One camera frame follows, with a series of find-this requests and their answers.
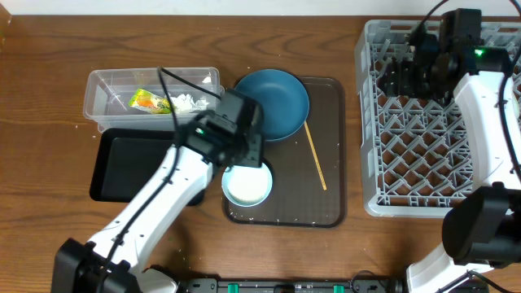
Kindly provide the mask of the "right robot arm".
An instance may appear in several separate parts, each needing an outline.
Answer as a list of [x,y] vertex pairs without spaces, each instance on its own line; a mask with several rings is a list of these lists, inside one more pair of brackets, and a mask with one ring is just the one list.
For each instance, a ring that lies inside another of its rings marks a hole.
[[408,292],[451,291],[520,260],[519,104],[516,58],[486,47],[476,9],[443,14],[439,32],[419,24],[410,61],[393,61],[379,88],[386,95],[454,102],[466,127],[473,191],[444,217],[442,242],[408,267]]

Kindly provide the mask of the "wooden chopstick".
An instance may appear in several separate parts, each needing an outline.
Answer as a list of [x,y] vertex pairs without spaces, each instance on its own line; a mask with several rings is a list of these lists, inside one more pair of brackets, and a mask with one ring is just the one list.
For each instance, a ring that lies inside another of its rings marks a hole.
[[304,130],[306,132],[306,136],[307,136],[307,139],[308,139],[308,142],[309,142],[310,150],[311,150],[312,155],[313,155],[313,160],[314,160],[314,163],[315,163],[315,166],[316,166],[316,169],[317,169],[317,174],[319,176],[319,179],[320,179],[320,182],[321,182],[321,185],[322,185],[322,189],[323,190],[327,190],[326,181],[325,181],[325,178],[324,178],[323,173],[322,173],[322,167],[320,165],[320,161],[319,161],[319,158],[317,156],[316,148],[314,146],[313,138],[312,138],[312,135],[311,135],[311,132],[310,132],[310,129],[309,129],[307,121],[304,122]]

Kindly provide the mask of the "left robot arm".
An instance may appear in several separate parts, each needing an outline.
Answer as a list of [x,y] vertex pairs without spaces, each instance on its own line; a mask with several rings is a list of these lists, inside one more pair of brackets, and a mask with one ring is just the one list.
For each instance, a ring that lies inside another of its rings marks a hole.
[[234,165],[260,167],[264,111],[227,90],[214,110],[177,130],[175,143],[126,208],[85,243],[68,239],[57,251],[53,292],[175,292],[168,274],[147,268],[155,246],[182,209],[215,173]]

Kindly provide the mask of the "light blue bowl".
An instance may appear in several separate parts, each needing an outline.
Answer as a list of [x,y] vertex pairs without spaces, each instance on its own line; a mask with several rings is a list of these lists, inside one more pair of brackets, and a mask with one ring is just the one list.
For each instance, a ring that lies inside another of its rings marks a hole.
[[272,173],[266,164],[259,168],[235,165],[223,173],[221,188],[231,203],[249,208],[268,198],[273,183]]

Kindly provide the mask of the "white tissue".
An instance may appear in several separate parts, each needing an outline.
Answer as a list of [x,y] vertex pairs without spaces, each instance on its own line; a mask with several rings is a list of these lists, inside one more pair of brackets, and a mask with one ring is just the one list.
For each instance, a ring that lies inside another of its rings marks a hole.
[[177,114],[205,111],[208,109],[209,105],[209,102],[205,97],[195,100],[195,98],[190,94],[170,96],[169,99]]

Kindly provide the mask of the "yellow snack wrapper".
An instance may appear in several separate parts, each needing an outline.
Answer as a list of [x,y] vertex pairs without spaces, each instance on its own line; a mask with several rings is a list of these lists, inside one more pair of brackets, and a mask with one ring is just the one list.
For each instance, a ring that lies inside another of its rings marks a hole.
[[170,114],[172,112],[172,108],[166,98],[144,89],[137,89],[129,100],[128,105],[150,114]]

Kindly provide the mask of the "dark blue plate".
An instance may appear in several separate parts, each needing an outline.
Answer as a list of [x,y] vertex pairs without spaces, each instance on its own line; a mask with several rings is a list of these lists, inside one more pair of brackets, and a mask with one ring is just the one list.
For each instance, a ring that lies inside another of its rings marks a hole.
[[262,131],[266,141],[290,137],[308,117],[308,92],[304,84],[289,72],[277,69],[255,71],[242,78],[234,89],[262,106]]

